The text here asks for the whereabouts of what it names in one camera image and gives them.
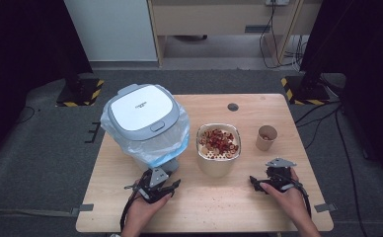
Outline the beige container with strainer insert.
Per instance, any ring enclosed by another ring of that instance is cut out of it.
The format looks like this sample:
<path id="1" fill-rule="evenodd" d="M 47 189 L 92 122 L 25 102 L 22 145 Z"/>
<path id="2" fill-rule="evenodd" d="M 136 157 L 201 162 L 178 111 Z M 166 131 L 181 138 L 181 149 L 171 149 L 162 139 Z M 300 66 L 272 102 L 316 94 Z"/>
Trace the beige container with strainer insert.
<path id="1" fill-rule="evenodd" d="M 235 155 L 232 159 L 207 159 L 205 158 L 199 151 L 197 146 L 197 139 L 198 137 L 207 129 L 214 129 L 214 128 L 220 128 L 224 129 L 226 131 L 231 132 L 239 145 L 238 154 Z M 213 177 L 213 178 L 220 178 L 227 175 L 230 170 L 232 169 L 232 166 L 234 162 L 238 159 L 238 157 L 241 154 L 241 138 L 239 131 L 237 128 L 231 124 L 227 123 L 207 123 L 202 125 L 196 134 L 196 150 L 198 154 L 197 158 L 197 164 L 199 169 L 206 175 Z"/>

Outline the person's right hand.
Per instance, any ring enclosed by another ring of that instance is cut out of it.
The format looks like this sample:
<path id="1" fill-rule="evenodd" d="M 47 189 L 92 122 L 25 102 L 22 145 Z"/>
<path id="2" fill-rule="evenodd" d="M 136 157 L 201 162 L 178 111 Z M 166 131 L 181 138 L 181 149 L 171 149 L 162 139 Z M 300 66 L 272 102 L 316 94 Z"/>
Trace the person's right hand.
<path id="1" fill-rule="evenodd" d="M 296 188 L 290 188 L 284 193 L 281 193 L 266 183 L 261 183 L 261 187 L 275 199 L 298 230 L 311 221 L 303 195 Z"/>

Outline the light wooden desk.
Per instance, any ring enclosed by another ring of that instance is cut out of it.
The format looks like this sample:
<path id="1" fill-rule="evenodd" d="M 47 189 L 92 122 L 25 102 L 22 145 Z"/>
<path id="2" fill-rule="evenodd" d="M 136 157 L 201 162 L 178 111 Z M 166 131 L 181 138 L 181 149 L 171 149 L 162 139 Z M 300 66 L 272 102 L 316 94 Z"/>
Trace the light wooden desk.
<path id="1" fill-rule="evenodd" d="M 283 61 L 293 36 L 308 36 L 323 0 L 290 0 L 266 6 L 266 0 L 147 0 L 157 57 L 167 36 L 265 36 L 273 63 Z"/>

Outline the person's left hand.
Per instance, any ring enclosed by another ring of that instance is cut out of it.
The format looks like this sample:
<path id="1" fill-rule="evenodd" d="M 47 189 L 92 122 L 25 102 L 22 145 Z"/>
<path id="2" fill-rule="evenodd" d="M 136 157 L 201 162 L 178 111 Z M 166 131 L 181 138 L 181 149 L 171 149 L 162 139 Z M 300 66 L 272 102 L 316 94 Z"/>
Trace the person's left hand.
<path id="1" fill-rule="evenodd" d="M 127 211 L 124 227 L 136 226 L 144 228 L 151 218 L 171 199 L 170 197 L 162 197 L 154 203 L 146 202 L 139 192 L 133 191 L 132 204 Z"/>

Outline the grey tape strip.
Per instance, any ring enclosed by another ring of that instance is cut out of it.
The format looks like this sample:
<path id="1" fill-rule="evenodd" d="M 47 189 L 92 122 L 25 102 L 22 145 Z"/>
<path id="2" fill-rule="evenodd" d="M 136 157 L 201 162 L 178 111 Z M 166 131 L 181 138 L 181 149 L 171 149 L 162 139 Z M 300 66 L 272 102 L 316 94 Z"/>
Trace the grey tape strip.
<path id="1" fill-rule="evenodd" d="M 321 203 L 321 204 L 315 205 L 315 210 L 317 212 L 324 212 L 324 211 L 332 212 L 337 209 L 338 208 L 334 203 Z"/>
<path id="2" fill-rule="evenodd" d="M 83 211 L 92 211 L 94 208 L 94 205 L 92 203 L 88 204 L 80 204 L 78 207 L 73 207 L 70 211 L 70 214 L 72 216 L 78 216 L 80 212 Z"/>

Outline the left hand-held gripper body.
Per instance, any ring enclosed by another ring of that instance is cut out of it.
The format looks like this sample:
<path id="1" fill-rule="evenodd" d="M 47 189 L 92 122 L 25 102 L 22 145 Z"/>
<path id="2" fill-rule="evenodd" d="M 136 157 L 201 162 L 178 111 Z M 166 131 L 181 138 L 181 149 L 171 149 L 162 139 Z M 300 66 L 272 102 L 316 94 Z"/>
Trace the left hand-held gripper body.
<path id="1" fill-rule="evenodd" d="M 138 191 L 146 202 L 156 202 L 170 192 L 164 187 L 169 175 L 161 168 L 148 169 L 142 174 L 139 181 L 126 189 Z"/>

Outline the brown paper cup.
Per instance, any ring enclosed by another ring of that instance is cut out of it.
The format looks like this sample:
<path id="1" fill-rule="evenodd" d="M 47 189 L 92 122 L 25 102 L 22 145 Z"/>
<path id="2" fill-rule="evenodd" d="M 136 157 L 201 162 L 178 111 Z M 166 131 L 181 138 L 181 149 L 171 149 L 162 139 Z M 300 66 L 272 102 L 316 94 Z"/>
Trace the brown paper cup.
<path id="1" fill-rule="evenodd" d="M 267 151 L 271 148 L 276 139 L 276 129 L 271 125 L 263 125 L 259 128 L 256 146 L 262 151 Z"/>

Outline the pile of red date slices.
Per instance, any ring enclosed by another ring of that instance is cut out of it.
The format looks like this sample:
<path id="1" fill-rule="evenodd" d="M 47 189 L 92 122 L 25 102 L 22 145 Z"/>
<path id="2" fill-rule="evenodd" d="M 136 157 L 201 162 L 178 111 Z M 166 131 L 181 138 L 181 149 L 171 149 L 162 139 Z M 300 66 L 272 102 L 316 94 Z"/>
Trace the pile of red date slices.
<path id="1" fill-rule="evenodd" d="M 197 139 L 198 151 L 207 159 L 232 159 L 238 154 L 235 136 L 224 129 L 205 130 Z"/>

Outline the white cabinet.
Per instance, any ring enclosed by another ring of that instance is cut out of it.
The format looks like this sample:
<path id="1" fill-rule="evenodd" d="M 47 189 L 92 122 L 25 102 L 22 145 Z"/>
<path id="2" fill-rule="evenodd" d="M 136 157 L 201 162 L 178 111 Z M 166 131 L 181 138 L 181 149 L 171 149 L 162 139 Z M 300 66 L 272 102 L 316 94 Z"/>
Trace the white cabinet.
<path id="1" fill-rule="evenodd" d="M 147 0 L 64 0 L 94 62 L 156 61 Z"/>

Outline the dark curtain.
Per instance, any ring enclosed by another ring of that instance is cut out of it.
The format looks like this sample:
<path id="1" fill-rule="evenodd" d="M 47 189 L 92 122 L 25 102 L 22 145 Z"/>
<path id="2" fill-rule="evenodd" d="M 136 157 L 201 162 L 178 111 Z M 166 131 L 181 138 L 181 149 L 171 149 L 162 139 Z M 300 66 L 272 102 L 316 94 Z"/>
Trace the dark curtain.
<path id="1" fill-rule="evenodd" d="M 383 0 L 323 0 L 301 70 L 345 76 L 345 111 L 383 167 Z"/>
<path id="2" fill-rule="evenodd" d="M 32 89 L 64 78 L 82 95 L 90 70 L 64 0 L 0 0 L 0 145 Z"/>

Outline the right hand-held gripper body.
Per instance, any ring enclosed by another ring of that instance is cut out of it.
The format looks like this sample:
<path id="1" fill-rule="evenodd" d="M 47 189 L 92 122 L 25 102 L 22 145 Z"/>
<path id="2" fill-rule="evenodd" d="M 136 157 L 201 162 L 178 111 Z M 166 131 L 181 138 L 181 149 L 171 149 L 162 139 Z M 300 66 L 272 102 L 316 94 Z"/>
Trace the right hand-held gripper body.
<path id="1" fill-rule="evenodd" d="M 266 162 L 266 166 L 268 183 L 276 190 L 284 193 L 293 187 L 290 168 L 295 166 L 294 162 L 277 157 Z"/>

